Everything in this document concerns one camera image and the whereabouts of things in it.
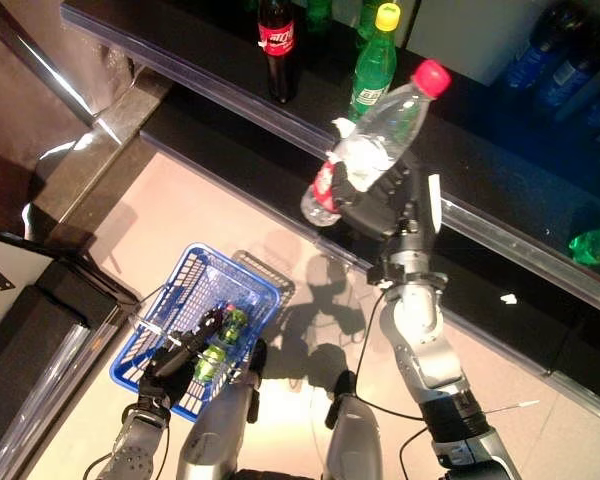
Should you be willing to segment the dark left robot hand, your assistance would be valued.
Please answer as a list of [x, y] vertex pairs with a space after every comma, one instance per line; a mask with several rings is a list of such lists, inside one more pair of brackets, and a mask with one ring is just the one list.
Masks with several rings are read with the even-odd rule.
[[195, 330], [179, 332], [177, 340], [156, 350], [139, 381], [138, 406], [150, 412], [166, 412], [177, 405], [194, 376], [197, 362], [220, 330], [224, 309], [207, 311]]

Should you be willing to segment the dark right robot hand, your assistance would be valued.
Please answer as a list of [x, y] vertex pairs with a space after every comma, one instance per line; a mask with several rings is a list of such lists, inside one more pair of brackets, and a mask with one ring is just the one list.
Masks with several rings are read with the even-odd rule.
[[345, 223], [370, 238], [382, 240], [404, 231], [429, 248], [436, 231], [428, 174], [428, 168], [406, 152], [362, 192], [353, 186], [353, 174], [339, 161], [331, 181], [333, 204]]

